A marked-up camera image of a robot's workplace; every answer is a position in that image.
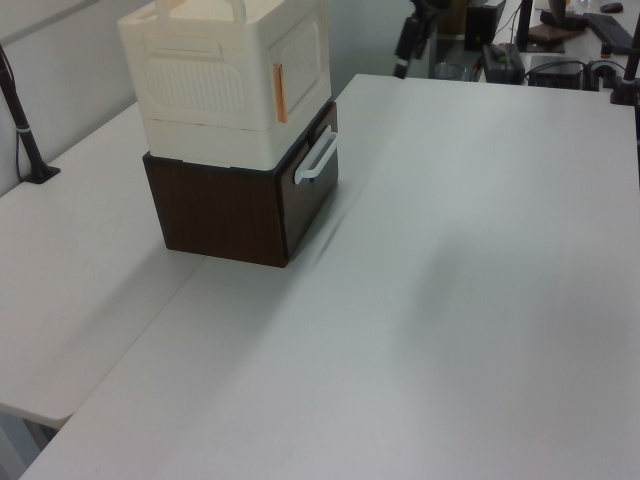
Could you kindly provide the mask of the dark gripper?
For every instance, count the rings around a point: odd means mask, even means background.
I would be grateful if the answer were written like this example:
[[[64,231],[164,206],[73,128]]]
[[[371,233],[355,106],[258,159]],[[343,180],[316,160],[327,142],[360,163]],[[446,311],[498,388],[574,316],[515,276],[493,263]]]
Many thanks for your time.
[[[414,12],[407,17],[396,49],[396,65],[393,75],[406,77],[411,57],[420,60],[432,35],[432,23],[437,23],[451,7],[452,0],[411,0]]]

